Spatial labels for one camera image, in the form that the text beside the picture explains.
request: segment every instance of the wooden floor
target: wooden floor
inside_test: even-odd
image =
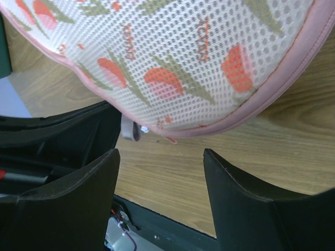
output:
[[[10,81],[34,116],[100,101],[68,69],[46,59],[7,25],[15,73]],[[215,235],[203,171],[212,148],[272,184],[314,194],[335,186],[335,31],[308,70],[258,117],[225,134],[179,140],[149,133],[120,139],[116,194]]]

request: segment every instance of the black plastic frame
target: black plastic frame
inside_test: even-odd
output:
[[[217,240],[150,209],[114,195],[113,208],[129,216],[129,228],[164,251],[217,251]]]

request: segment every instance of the black plastic part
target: black plastic part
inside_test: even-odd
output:
[[[120,155],[18,197],[0,198],[0,250],[103,250]]]
[[[285,190],[208,149],[204,167],[220,250],[335,250],[335,189],[315,196]]]
[[[32,180],[38,187],[92,162],[115,147],[120,121],[107,102],[48,118],[0,117],[0,170],[7,172],[0,193],[18,195],[31,189]],[[15,180],[20,171],[29,171],[26,180]],[[44,183],[41,175],[48,176]]]
[[[113,208],[129,216],[128,227],[164,251],[216,251],[215,238],[114,196]]]

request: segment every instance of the white mesh fabric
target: white mesh fabric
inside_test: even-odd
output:
[[[213,124],[276,69],[313,0],[0,0],[152,126]]]

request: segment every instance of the pink fabric trim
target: pink fabric trim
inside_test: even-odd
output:
[[[69,59],[51,52],[28,32],[26,32],[10,15],[8,10],[0,3],[0,10],[12,25],[36,48],[50,59],[72,69],[83,82],[83,84],[101,96],[120,112],[138,124],[148,127],[151,131],[167,138],[189,138],[202,135],[211,135],[233,129],[248,119],[256,116],[279,96],[286,91],[297,77],[305,70],[310,61],[320,50],[332,27],[335,24],[335,1],[315,0],[306,18],[305,24],[297,36],[294,44],[289,49],[278,68],[271,74],[265,83],[255,92],[238,110],[226,118],[204,128],[196,128],[181,131],[162,130],[142,122],[136,116],[125,111],[116,100],[105,95],[95,86],[83,72]]]
[[[152,131],[172,138],[199,137],[229,131],[258,115],[301,75],[321,49],[334,24],[335,1],[315,0],[300,33],[277,69],[238,110],[204,128],[183,131],[152,129]]]

